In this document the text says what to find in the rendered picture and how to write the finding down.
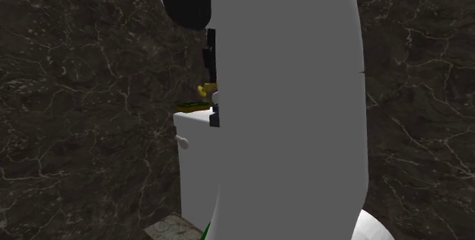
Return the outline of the yellow toy figure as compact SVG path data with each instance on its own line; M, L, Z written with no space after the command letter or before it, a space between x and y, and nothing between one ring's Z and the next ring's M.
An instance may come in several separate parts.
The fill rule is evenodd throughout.
M213 82L206 82L197 87L197 91L202 98L210 98L217 92L217 90L217 84Z

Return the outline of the yellow green sponge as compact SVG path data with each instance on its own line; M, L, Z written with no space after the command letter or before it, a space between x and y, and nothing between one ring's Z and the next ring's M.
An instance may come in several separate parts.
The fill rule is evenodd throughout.
M177 105L177 112L192 113L201 110L209 110L211 105L204 101L190 101Z

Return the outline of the dark blue small box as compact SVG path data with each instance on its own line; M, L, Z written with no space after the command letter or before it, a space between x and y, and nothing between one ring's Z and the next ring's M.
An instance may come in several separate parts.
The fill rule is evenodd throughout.
M209 115L209 125L210 127L220 127L218 106L212 108L212 113Z

